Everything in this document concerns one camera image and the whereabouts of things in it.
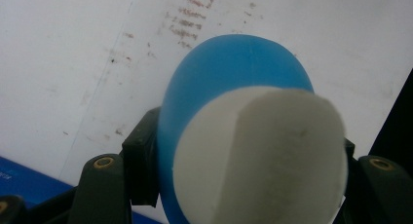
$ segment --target brass screw insert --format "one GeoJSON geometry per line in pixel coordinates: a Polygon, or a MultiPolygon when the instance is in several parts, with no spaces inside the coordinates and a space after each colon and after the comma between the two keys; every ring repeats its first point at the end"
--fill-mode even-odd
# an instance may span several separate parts
{"type": "Polygon", "coordinates": [[[94,167],[109,168],[110,166],[112,166],[113,162],[115,162],[115,160],[110,157],[99,158],[96,161],[94,161],[94,167]]]}
{"type": "Polygon", "coordinates": [[[385,170],[385,171],[391,171],[394,170],[394,167],[392,164],[390,164],[387,161],[381,160],[381,159],[370,159],[370,164],[373,165],[376,168],[385,170]]]}
{"type": "Polygon", "coordinates": [[[0,214],[2,214],[8,206],[9,204],[7,202],[0,202],[0,214]]]}

